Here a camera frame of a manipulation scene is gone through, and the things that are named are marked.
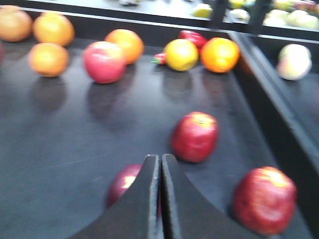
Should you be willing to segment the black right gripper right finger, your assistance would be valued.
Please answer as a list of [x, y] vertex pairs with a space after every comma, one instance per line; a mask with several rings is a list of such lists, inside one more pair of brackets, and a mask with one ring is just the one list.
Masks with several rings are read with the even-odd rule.
[[166, 239], [256, 239], [213, 206], [191, 183], [175, 156], [162, 155], [161, 214]]

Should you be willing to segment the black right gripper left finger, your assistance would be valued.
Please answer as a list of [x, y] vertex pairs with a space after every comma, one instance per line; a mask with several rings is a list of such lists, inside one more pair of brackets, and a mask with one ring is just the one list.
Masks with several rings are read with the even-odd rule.
[[71, 239], [155, 239], [160, 159], [148, 155], [135, 181], [97, 220]]

